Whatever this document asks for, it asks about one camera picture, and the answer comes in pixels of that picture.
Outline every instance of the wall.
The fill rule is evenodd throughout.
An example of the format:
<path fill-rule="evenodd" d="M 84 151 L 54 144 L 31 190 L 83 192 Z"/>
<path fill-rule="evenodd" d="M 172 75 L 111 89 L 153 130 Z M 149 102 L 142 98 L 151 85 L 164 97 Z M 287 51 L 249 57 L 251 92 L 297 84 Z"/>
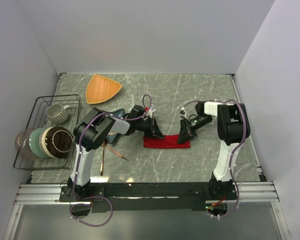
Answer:
<path fill-rule="evenodd" d="M 57 72 L 235 73 L 274 0 L 16 0 Z"/>
<path fill-rule="evenodd" d="M 13 0 L 0 0 L 0 239 L 20 182 L 30 173 L 13 168 L 16 134 L 26 126 L 36 97 L 53 94 L 57 75 Z"/>
<path fill-rule="evenodd" d="M 278 191 L 293 239 L 300 239 L 300 0 L 276 0 L 235 83 L 252 137 Z"/>

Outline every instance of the wicker basket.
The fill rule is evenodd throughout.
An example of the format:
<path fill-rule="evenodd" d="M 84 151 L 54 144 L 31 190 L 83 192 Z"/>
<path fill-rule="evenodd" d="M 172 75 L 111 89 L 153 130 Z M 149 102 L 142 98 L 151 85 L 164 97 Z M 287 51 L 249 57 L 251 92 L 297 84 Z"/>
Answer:
<path fill-rule="evenodd" d="M 85 90 L 88 104 L 100 104 L 116 95 L 122 85 L 113 79 L 98 74 L 93 75 Z"/>

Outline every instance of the dish rack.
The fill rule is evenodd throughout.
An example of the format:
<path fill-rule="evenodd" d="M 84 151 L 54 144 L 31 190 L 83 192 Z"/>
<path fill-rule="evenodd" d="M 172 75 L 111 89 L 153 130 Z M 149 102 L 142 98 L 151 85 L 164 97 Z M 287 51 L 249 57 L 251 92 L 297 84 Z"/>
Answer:
<path fill-rule="evenodd" d="M 71 106 L 71 112 L 63 124 L 55 124 L 47 118 L 47 109 L 52 104 L 61 104 Z M 79 123 L 82 117 L 83 105 L 81 98 L 78 94 L 69 95 L 55 95 L 55 96 L 40 96 L 33 105 L 30 117 L 26 124 L 25 129 L 28 128 L 50 128 L 55 126 L 62 126 L 73 132 L 75 126 Z M 72 146 L 66 158 L 44 158 L 41 160 L 33 161 L 25 158 L 17 152 L 13 166 L 16 169 L 37 171 L 37 170 L 60 170 L 72 169 L 75 159 L 75 141 L 72 141 Z"/>

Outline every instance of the striped mug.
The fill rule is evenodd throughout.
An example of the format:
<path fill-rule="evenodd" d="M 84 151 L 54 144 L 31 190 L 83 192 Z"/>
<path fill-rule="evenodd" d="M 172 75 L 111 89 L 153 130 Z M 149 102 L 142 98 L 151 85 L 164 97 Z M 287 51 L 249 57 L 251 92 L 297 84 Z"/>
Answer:
<path fill-rule="evenodd" d="M 69 105 L 53 104 L 46 110 L 46 115 L 51 122 L 59 125 L 68 119 L 71 110 Z"/>

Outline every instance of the folded red cloth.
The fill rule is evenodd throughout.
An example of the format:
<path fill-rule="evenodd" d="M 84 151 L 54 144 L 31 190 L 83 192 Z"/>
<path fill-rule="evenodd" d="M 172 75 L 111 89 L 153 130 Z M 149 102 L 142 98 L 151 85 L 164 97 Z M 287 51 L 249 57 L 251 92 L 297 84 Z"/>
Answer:
<path fill-rule="evenodd" d="M 150 149 L 188 149 L 190 142 L 178 144 L 179 135 L 164 135 L 164 139 L 143 137 L 143 146 Z"/>

